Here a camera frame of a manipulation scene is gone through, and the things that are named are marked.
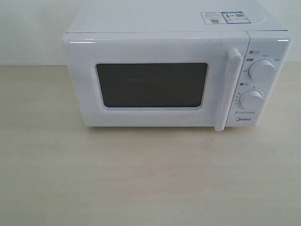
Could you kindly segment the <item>white microwave door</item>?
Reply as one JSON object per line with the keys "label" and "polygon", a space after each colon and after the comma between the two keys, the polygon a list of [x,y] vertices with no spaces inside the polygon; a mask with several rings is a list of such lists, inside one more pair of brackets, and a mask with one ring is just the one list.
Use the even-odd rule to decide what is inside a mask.
{"label": "white microwave door", "polygon": [[246,32],[68,32],[63,50],[88,127],[226,127]]}

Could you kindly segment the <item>white microwave oven body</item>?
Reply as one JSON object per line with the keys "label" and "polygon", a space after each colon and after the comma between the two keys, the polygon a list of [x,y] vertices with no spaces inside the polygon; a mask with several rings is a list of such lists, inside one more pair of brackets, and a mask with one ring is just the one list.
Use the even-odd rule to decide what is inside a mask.
{"label": "white microwave oven body", "polygon": [[[200,14],[227,11],[242,11],[249,23],[205,24]],[[246,32],[250,41],[226,127],[258,124],[292,42],[289,31],[255,0],[95,0],[82,9],[65,34],[68,32]],[[263,59],[273,63],[275,74],[268,80],[254,81],[249,68]],[[240,96],[250,90],[261,93],[260,108],[240,105]]]}

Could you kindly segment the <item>lower white timer knob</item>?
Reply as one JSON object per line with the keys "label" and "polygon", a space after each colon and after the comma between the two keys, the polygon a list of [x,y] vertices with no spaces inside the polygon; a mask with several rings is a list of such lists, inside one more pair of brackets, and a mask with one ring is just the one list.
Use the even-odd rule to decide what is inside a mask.
{"label": "lower white timer knob", "polygon": [[240,105],[245,109],[257,109],[263,103],[262,95],[257,90],[250,90],[243,93],[239,98]]}

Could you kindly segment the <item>white warning label sticker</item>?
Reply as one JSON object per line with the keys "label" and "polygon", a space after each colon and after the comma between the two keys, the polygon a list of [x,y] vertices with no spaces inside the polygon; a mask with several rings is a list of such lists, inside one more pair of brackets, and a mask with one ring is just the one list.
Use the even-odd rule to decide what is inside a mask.
{"label": "white warning label sticker", "polygon": [[205,24],[227,24],[221,12],[201,12]]}

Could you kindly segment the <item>upper white power knob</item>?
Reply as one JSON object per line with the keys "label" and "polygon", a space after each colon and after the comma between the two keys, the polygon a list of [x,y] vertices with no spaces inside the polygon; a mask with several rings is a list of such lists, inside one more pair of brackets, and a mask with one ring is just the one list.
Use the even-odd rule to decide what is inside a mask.
{"label": "upper white power knob", "polygon": [[267,59],[258,60],[250,66],[248,73],[254,81],[268,80],[274,76],[275,67]]}

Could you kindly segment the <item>blue energy label sticker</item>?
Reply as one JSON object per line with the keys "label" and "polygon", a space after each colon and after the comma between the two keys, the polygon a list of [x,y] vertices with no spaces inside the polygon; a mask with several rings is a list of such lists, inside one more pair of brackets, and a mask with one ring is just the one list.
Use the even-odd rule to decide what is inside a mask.
{"label": "blue energy label sticker", "polygon": [[227,11],[222,12],[228,24],[244,24],[249,23],[249,20],[242,11]]}

